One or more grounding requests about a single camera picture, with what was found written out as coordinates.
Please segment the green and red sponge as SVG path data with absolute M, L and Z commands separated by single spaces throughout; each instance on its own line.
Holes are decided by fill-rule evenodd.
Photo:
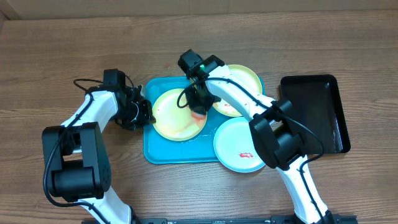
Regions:
M 205 114 L 196 113 L 194 111 L 192 111 L 192 117 L 196 123 L 204 123 L 207 118 Z

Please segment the light blue plate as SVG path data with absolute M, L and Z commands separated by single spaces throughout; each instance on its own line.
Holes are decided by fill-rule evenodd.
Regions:
M 255 172 L 266 165 L 254 148 L 249 123 L 243 117 L 231 118 L 217 129 L 213 148 L 218 160 L 235 172 Z

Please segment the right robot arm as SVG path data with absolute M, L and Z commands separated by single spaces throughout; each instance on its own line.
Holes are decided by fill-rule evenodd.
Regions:
M 203 59 L 189 49 L 181 54 L 178 66 L 193 80 L 182 93 L 191 111 L 205 114 L 221 98 L 246 118 L 257 155 L 278 171 L 287 187 L 296 222 L 334 223 L 308 168 L 322 155 L 308 157 L 306 134 L 312 131 L 294 119 L 292 103 L 253 91 L 215 55 Z

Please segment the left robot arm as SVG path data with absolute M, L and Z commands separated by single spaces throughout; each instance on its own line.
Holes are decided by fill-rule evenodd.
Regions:
M 134 131 L 155 122 L 143 86 L 118 69 L 87 88 L 75 114 L 42 132 L 43 189 L 56 207 L 82 207 L 96 223 L 139 223 L 131 206 L 111 186 L 111 166 L 103 139 L 109 121 Z

